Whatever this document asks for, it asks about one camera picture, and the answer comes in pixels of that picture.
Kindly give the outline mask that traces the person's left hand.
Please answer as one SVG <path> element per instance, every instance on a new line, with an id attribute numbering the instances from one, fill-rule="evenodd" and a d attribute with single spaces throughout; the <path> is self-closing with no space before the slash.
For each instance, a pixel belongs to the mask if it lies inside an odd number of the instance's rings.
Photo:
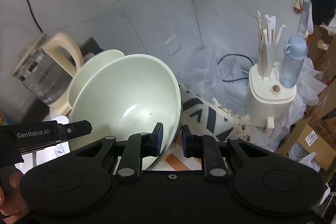
<path id="1" fill-rule="evenodd" d="M 1 171 L 1 215 L 5 223 L 15 223 L 29 212 L 19 190 L 22 178 L 23 173 L 16 168 Z"/>

